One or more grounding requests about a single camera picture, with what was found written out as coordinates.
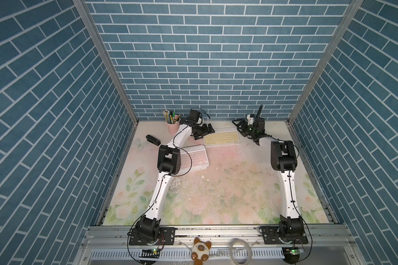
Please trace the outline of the aluminium front rail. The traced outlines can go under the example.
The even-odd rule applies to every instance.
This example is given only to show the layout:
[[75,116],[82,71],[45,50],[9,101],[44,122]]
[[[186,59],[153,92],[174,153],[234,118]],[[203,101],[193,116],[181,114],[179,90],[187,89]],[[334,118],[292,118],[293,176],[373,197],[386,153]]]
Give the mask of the aluminium front rail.
[[257,225],[181,225],[174,244],[131,246],[129,227],[92,226],[74,260],[77,265],[192,265],[193,241],[211,241],[209,265],[362,265],[363,255],[345,225],[312,224],[309,243],[266,245]]

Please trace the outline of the pink pencil cup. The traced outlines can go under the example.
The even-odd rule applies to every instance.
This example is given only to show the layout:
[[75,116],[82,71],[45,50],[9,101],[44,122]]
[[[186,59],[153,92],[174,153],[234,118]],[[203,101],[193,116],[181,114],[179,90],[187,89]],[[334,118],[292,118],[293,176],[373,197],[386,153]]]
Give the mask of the pink pencil cup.
[[180,128],[180,122],[176,121],[175,123],[166,123],[166,126],[168,128],[168,132],[172,135],[175,136]]

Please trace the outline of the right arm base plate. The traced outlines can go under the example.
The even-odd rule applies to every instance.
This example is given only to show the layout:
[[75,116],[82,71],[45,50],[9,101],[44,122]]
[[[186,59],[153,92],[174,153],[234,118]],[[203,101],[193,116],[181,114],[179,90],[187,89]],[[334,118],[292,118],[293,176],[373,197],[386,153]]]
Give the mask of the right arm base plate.
[[281,235],[278,226],[259,226],[257,231],[261,234],[266,245],[306,245],[309,243],[305,230],[285,236]]

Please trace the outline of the pencils in cup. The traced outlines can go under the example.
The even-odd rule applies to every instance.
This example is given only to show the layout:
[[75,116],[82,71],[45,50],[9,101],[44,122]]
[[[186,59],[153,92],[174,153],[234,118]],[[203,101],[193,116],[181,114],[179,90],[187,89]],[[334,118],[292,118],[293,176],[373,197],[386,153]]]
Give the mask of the pencils in cup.
[[175,114],[175,112],[164,110],[162,113],[167,124],[176,124],[180,119],[180,115]]

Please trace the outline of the plush toy cat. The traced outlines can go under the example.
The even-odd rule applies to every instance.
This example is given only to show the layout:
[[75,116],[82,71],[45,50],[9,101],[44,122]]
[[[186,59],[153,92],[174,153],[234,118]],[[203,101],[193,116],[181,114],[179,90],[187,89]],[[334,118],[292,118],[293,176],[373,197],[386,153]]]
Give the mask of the plush toy cat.
[[191,259],[194,261],[194,265],[203,265],[210,258],[211,247],[211,241],[204,242],[199,237],[194,239],[191,251]]

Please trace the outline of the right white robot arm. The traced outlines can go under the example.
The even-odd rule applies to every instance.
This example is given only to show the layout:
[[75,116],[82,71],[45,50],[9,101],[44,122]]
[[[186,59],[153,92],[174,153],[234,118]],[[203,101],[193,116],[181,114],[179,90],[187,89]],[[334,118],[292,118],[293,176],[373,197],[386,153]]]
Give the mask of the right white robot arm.
[[280,242],[291,244],[305,233],[294,183],[297,169],[296,147],[291,140],[280,140],[267,134],[264,119],[253,114],[247,118],[232,120],[232,123],[243,137],[253,140],[259,146],[270,147],[270,164],[279,178],[282,196],[277,236]]

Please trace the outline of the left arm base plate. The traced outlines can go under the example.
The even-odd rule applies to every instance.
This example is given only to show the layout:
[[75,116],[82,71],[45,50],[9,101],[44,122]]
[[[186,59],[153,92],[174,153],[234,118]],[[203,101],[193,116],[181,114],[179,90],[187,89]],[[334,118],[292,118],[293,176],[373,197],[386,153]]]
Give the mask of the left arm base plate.
[[175,238],[175,227],[160,227],[152,232],[143,233],[137,228],[133,228],[127,235],[131,246],[155,245],[158,241],[160,245],[173,245]]

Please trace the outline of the pink keyboard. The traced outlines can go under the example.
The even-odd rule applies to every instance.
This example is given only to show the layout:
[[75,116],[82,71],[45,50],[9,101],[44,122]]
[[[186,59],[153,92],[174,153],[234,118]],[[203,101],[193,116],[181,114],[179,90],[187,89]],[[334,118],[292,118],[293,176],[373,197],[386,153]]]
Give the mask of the pink keyboard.
[[204,145],[196,145],[181,150],[181,168],[178,175],[204,170],[210,165]]

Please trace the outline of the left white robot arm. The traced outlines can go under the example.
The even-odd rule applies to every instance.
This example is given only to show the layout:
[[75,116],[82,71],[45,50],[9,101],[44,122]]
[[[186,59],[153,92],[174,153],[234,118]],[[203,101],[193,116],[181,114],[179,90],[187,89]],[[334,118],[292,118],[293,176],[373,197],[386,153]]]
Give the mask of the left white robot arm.
[[196,140],[215,132],[211,124],[188,122],[180,125],[178,132],[166,145],[160,145],[158,150],[158,179],[155,191],[146,211],[135,221],[131,237],[138,237],[143,244],[153,244],[160,239],[160,222],[162,219],[163,203],[169,187],[181,169],[181,153],[184,143],[189,137]]

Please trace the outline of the yellow keyboard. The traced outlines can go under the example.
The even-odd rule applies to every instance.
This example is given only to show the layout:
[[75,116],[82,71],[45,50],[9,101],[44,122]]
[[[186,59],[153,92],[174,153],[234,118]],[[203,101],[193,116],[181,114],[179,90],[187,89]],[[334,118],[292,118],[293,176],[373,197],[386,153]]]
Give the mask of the yellow keyboard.
[[225,146],[240,144],[241,140],[237,130],[219,129],[204,137],[205,146]]

